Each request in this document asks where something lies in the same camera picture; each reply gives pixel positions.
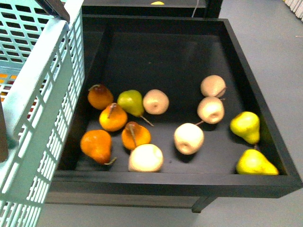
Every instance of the plastic crate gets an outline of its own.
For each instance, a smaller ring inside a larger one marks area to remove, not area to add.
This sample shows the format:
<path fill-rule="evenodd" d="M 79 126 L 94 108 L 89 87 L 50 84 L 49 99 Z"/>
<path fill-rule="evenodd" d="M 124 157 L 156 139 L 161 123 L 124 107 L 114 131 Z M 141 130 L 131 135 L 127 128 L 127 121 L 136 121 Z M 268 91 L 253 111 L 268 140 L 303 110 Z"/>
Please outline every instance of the plastic crate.
<path fill-rule="evenodd" d="M 71 21 L 34 0 L 0 0 L 0 91 L 9 136 L 19 146 L 0 163 L 0 227 L 36 225 L 84 81 L 81 6 Z"/>

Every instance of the black wooden box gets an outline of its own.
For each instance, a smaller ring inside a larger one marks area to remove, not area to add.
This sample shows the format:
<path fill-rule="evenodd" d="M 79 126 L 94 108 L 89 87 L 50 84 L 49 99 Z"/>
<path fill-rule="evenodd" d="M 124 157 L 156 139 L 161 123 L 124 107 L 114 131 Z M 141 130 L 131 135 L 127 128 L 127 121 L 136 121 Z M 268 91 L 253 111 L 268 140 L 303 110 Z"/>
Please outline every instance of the black wooden box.
<path fill-rule="evenodd" d="M 216 197 L 279 198 L 302 187 L 287 148 L 227 19 L 84 15 L 86 80 L 78 101 L 61 161 L 47 203 L 178 207 L 199 212 Z M 201 124 L 205 142 L 195 155 L 180 155 L 174 130 L 200 121 L 196 113 L 203 95 L 200 83 L 217 74 L 227 84 L 225 117 L 217 125 Z M 162 149 L 159 173 L 128 172 L 129 152 L 120 133 L 112 133 L 111 167 L 82 154 L 80 139 L 87 130 L 101 129 L 100 111 L 88 101 L 88 89 L 104 83 L 118 95 L 137 89 L 144 95 L 160 89 L 170 99 L 163 115 L 144 114 L 151 143 Z M 280 175 L 239 175 L 235 165 L 252 146 L 233 135 L 229 123 L 242 111 L 261 120 L 258 149 Z"/>

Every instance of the pear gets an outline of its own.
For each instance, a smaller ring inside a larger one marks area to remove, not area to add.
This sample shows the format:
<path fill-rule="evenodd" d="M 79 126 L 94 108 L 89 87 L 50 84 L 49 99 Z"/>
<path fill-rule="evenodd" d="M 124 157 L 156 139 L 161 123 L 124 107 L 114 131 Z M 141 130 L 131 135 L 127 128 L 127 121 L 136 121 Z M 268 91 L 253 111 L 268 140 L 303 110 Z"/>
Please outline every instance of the pear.
<path fill-rule="evenodd" d="M 145 94 L 143 106 L 149 114 L 163 114 L 169 107 L 169 98 L 164 92 L 153 89 Z"/>
<path fill-rule="evenodd" d="M 149 130 L 136 122 L 129 122 L 122 131 L 123 146 L 129 150 L 137 146 L 151 142 L 152 136 Z"/>
<path fill-rule="evenodd" d="M 239 174 L 279 175 L 278 169 L 255 149 L 244 151 L 237 163 L 236 170 Z"/>
<path fill-rule="evenodd" d="M 238 114 L 231 120 L 231 131 L 242 137 L 249 144 L 257 144 L 260 140 L 260 119 L 249 111 Z"/>
<path fill-rule="evenodd" d="M 211 75 L 204 78 L 200 85 L 201 93 L 205 96 L 220 98 L 226 91 L 226 84 L 222 77 Z"/>
<path fill-rule="evenodd" d="M 137 146 L 130 154 L 128 170 L 130 172 L 158 172 L 163 166 L 163 153 L 153 144 Z"/>
<path fill-rule="evenodd" d="M 224 106 L 217 97 L 205 97 L 199 103 L 197 113 L 202 121 L 208 124 L 217 124 L 224 117 Z"/>
<path fill-rule="evenodd" d="M 185 123 L 175 130 L 174 142 L 180 153 L 192 155 L 203 145 L 204 133 L 198 126 L 192 123 Z"/>
<path fill-rule="evenodd" d="M 95 84 L 89 89 L 88 101 L 94 108 L 104 110 L 114 101 L 114 96 L 103 84 Z"/>
<path fill-rule="evenodd" d="M 127 113 L 117 103 L 108 105 L 99 117 L 99 123 L 106 131 L 118 131 L 126 122 Z"/>
<path fill-rule="evenodd" d="M 143 118 L 149 125 L 153 126 L 145 117 L 142 95 L 137 90 L 127 90 L 122 92 L 117 99 L 117 103 L 124 109 L 125 112 Z"/>

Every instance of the gray floor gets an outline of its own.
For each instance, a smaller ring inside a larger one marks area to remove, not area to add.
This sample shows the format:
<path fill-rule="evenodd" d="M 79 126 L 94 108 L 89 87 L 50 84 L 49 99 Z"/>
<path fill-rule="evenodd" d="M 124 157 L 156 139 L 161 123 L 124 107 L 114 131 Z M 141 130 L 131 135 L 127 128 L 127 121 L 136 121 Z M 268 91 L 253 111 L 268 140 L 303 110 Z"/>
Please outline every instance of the gray floor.
<path fill-rule="evenodd" d="M 224 0 L 251 69 L 303 176 L 303 22 L 282 0 Z M 303 189 L 280 199 L 218 198 L 182 209 L 45 205 L 39 227 L 303 227 Z"/>

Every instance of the cable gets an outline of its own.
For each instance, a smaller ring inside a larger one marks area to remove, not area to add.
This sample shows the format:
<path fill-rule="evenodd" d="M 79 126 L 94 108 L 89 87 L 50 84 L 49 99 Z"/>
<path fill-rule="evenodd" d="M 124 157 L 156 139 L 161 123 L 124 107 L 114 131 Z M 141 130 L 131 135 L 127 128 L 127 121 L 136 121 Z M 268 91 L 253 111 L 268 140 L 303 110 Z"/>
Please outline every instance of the cable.
<path fill-rule="evenodd" d="M 194 17 L 195 12 L 196 12 L 196 10 L 197 10 L 198 6 L 199 6 L 199 0 L 197 0 L 196 7 L 195 7 L 194 12 L 193 12 L 193 15 L 191 15 L 191 17 Z"/>

